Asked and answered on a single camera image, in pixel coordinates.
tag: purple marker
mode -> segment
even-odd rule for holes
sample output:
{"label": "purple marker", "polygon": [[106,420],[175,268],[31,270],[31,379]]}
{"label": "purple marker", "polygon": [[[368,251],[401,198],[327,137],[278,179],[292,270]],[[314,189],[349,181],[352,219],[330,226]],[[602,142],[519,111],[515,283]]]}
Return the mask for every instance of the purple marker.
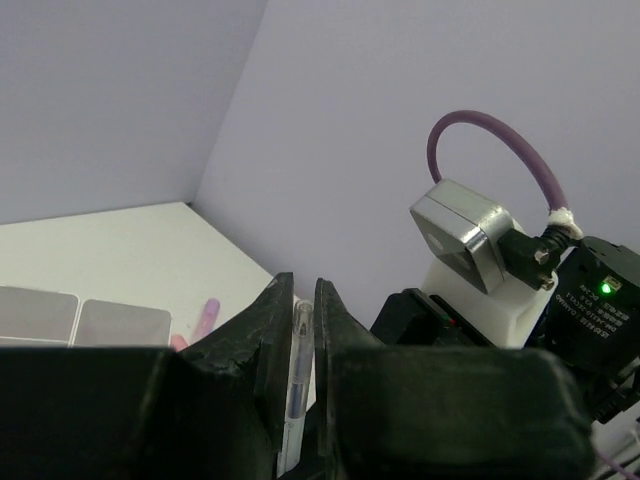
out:
{"label": "purple marker", "polygon": [[191,335],[191,343],[196,343],[198,340],[202,340],[204,337],[213,332],[213,327],[216,324],[218,318],[218,312],[220,312],[220,301],[217,298],[210,298],[204,306],[200,321]]}

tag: white table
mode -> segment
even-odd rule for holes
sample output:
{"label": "white table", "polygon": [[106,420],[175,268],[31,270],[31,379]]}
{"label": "white table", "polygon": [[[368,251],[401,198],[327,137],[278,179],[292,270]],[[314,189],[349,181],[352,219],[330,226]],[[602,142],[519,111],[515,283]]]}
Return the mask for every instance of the white table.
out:
{"label": "white table", "polygon": [[0,284],[171,312],[189,339],[205,302],[216,325],[272,276],[183,203],[0,226]]}

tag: clear pen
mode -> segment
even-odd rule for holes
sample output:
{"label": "clear pen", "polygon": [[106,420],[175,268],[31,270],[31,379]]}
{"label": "clear pen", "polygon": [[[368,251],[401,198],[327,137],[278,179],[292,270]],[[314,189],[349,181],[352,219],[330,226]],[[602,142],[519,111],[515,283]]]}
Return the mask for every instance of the clear pen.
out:
{"label": "clear pen", "polygon": [[278,454],[278,477],[294,468],[300,461],[313,348],[313,303],[299,300],[293,309],[287,407],[282,451]]}

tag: screw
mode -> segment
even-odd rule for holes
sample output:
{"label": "screw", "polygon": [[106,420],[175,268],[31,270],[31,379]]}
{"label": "screw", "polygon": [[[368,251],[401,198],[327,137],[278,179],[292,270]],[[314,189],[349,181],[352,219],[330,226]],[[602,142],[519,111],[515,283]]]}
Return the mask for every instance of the screw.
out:
{"label": "screw", "polygon": [[547,292],[550,291],[554,287],[554,285],[556,284],[553,281],[553,278],[549,278],[549,277],[541,277],[540,281],[542,283],[541,284],[542,289],[546,290]]}
{"label": "screw", "polygon": [[549,261],[549,252],[547,250],[538,250],[533,254],[533,258],[538,262],[538,265],[544,265]]}

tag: black cable connector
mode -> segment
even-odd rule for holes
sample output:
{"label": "black cable connector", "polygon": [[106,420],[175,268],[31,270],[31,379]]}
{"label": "black cable connector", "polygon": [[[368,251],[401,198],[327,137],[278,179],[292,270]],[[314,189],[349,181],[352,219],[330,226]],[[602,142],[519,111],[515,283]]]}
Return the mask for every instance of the black cable connector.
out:
{"label": "black cable connector", "polygon": [[575,245],[563,227],[549,225],[540,237],[510,229],[498,240],[507,271],[534,290],[551,290],[562,254]]}

